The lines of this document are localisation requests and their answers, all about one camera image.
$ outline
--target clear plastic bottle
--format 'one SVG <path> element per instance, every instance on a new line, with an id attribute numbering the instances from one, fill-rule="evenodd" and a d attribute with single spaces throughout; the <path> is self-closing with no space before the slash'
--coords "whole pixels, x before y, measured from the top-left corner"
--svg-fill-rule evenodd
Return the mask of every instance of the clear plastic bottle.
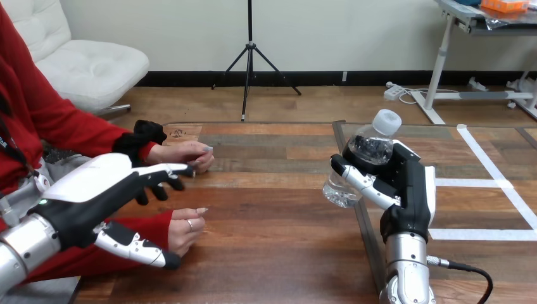
<path id="1" fill-rule="evenodd" d="M 390 110 L 380 110 L 371 125 L 359 128 L 349 140 L 349 150 L 358 158 L 373 165 L 389 162 L 393 152 L 392 136 L 401 126 L 401 118 Z M 354 207 L 362 195 L 334 171 L 322 188 L 324 196 L 334 204 Z"/>

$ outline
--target lanyard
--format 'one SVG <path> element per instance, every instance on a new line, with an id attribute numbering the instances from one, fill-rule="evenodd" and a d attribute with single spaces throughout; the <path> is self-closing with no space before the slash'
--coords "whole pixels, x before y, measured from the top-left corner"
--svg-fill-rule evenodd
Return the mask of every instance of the lanyard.
<path id="1" fill-rule="evenodd" d="M 26 156 L 24 156 L 22 151 L 20 151 L 20 149 L 17 147 L 2 118 L 0 118 L 0 129 L 6 137 L 9 137 L 9 141 L 11 141 L 11 143 L 13 144 L 13 146 L 11 146 L 9 142 L 5 140 L 2 135 L 0 135 L 0 149 L 3 149 L 6 154 L 9 155 L 9 157 L 20 162 L 33 175 L 35 172 L 34 168 L 32 168 L 32 166 L 26 160 Z"/>

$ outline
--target white robotic hand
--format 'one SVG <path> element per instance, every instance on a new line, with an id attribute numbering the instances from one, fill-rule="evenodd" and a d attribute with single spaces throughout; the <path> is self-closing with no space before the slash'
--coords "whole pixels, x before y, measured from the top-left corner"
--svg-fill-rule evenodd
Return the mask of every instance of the white robotic hand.
<path id="1" fill-rule="evenodd" d="M 95 157 L 75 169 L 46 190 L 19 225 L 0 234 L 0 295 L 57 252 L 74 246 L 95 244 L 123 258 L 177 269 L 179 256 L 104 220 L 133 199 L 146 205 L 146 187 L 159 200 L 167 199 L 162 183 L 182 190 L 180 175 L 194 177 L 195 172 L 172 163 L 132 168 L 129 157 L 118 153 Z"/>

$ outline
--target white chair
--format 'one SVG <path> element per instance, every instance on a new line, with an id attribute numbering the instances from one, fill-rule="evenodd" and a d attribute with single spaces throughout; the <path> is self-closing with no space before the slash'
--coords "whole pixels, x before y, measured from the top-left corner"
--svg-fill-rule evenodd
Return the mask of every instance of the white chair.
<path id="1" fill-rule="evenodd" d="M 61 97 L 102 115 L 149 70 L 148 57 L 131 47 L 71 40 L 60 0 L 0 0 L 32 59 Z"/>

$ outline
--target black baseboard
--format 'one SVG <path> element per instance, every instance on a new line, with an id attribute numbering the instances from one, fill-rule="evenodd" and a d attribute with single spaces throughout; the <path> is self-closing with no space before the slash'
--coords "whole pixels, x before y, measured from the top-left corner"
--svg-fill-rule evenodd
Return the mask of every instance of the black baseboard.
<path id="1" fill-rule="evenodd" d="M 141 87 L 211 87 L 222 72 L 149 72 L 136 86 Z M 284 72 L 295 86 L 384 86 L 388 81 L 401 86 L 426 86 L 431 81 L 433 71 L 350 71 L 346 81 L 343 72 Z M 254 72 L 251 85 L 280 87 L 285 83 L 275 72 Z M 505 86 L 507 81 L 520 78 L 518 71 L 444 71 L 440 84 L 463 86 L 471 77 L 486 86 Z M 229 72 L 219 86 L 241 87 L 245 83 L 246 72 Z"/>

